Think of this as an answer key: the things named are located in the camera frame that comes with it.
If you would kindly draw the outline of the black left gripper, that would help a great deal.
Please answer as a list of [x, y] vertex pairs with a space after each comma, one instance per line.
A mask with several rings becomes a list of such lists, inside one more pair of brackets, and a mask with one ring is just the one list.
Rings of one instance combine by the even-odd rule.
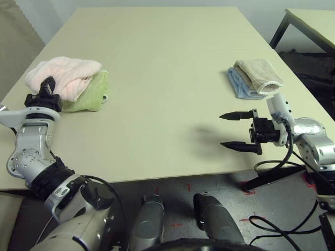
[[52, 76], [47, 77], [40, 85], [39, 93], [36, 95], [28, 94], [24, 105], [28, 107], [45, 107], [56, 112], [62, 111], [62, 99], [60, 95], [53, 95], [55, 80]]

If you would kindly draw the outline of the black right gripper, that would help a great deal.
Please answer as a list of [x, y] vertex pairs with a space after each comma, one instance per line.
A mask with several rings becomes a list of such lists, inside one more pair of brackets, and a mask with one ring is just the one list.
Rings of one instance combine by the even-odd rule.
[[238, 121], [241, 119], [252, 118], [249, 135], [253, 144], [246, 144], [246, 142], [231, 141], [221, 142], [220, 144], [228, 149], [238, 152], [250, 152], [257, 155], [262, 154], [262, 143], [277, 142], [280, 139], [280, 130], [274, 128], [272, 120], [267, 118], [260, 118], [256, 109], [249, 111], [234, 111], [221, 115], [220, 119]]

